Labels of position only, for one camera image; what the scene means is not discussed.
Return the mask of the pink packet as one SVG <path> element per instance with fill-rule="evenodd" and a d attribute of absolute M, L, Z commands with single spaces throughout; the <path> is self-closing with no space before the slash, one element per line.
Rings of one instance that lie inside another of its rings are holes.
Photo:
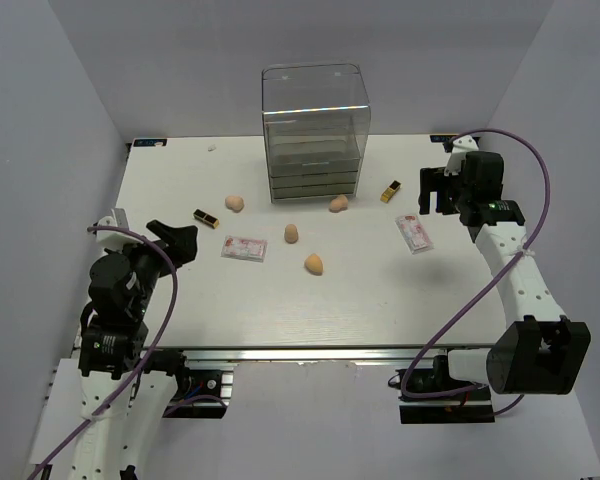
<path fill-rule="evenodd" d="M 263 262 L 267 245 L 266 240 L 228 235 L 224 240 L 221 256 L 236 260 Z"/>
<path fill-rule="evenodd" d="M 423 253 L 433 248 L 433 242 L 416 214 L 399 216 L 395 223 L 412 254 Z"/>

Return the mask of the beige gourd sponge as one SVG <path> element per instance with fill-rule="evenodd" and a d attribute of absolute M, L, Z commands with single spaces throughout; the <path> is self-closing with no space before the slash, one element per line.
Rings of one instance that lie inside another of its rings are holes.
<path fill-rule="evenodd" d="M 299 232 L 295 224 L 288 224 L 285 226 L 284 240 L 288 244 L 294 244 L 299 240 Z"/>

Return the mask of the orange teardrop sponge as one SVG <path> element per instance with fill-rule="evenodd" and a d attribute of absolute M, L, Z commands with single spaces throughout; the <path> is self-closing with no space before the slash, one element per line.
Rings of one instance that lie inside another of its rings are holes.
<path fill-rule="evenodd" d="M 322 259 L 317 254 L 309 255 L 304 261 L 304 267 L 312 275 L 320 276 L 324 272 Z"/>

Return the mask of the clear acrylic drawer organizer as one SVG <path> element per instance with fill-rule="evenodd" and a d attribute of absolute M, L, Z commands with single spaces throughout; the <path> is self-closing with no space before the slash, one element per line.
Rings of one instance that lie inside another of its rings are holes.
<path fill-rule="evenodd" d="M 356 195 L 371 124 L 358 65 L 263 69 L 261 118 L 273 203 Z"/>

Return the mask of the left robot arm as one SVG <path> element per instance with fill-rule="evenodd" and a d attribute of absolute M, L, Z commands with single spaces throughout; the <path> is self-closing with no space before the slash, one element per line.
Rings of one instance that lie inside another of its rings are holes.
<path fill-rule="evenodd" d="M 34 470 L 69 444 L 71 479 L 138 479 L 166 407 L 185 396 L 191 374 L 178 353 L 148 342 L 144 317 L 159 279 L 176 281 L 195 260 L 196 226 L 147 223 L 154 240 L 103 219 L 88 227 L 105 253 L 90 268 L 89 301 L 80 317 L 81 423 Z"/>

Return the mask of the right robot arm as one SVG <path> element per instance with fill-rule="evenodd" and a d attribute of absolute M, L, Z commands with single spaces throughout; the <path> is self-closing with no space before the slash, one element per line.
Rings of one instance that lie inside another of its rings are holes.
<path fill-rule="evenodd" d="M 498 394 L 571 392 L 591 342 L 583 322 L 570 320 L 524 249 L 525 218 L 502 197 L 504 160 L 497 153 L 452 150 L 446 166 L 420 173 L 420 211 L 458 215 L 496 282 L 507 329 L 489 349 L 454 349 L 431 384 L 452 399 L 468 383 Z"/>

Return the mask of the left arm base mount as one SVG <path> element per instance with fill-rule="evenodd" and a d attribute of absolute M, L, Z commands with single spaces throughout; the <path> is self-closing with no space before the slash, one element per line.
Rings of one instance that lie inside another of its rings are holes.
<path fill-rule="evenodd" d="M 164 408 L 174 419 L 222 419 L 233 388 L 234 366 L 218 362 L 186 361 L 176 374 L 177 390 Z"/>

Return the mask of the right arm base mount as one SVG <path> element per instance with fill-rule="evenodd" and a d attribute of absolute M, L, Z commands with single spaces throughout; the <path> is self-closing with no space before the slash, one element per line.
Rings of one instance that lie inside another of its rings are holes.
<path fill-rule="evenodd" d="M 495 422 L 491 393 L 488 388 L 465 392 L 455 396 L 410 398 L 401 393 L 400 381 L 406 373 L 399 369 L 387 381 L 396 390 L 400 423 L 402 425 L 452 425 L 487 424 Z M 439 393 L 468 385 L 436 373 L 434 368 L 416 369 L 407 381 L 407 389 L 417 393 Z"/>

